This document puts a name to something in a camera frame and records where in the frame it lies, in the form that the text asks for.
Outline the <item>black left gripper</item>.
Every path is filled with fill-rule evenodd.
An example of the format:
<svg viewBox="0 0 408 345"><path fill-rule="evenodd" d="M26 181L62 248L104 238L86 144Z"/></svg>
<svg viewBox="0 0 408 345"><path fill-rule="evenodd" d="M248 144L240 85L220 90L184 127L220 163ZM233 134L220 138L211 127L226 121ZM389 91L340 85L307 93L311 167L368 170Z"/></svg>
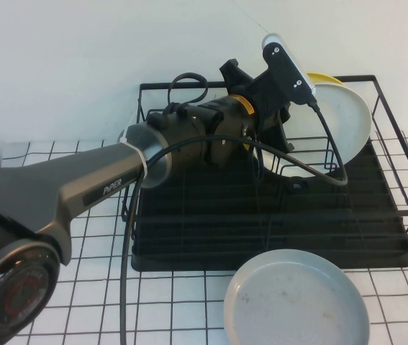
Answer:
<svg viewBox="0 0 408 345"><path fill-rule="evenodd" d="M291 104L270 72L252 78L238 65L236 59L229 59L219 68L228 93L243 96L253 106L257 118L255 132L262 143L279 144L282 152L292 152L294 145L287 141L284 131L284 124L291 118Z"/></svg>

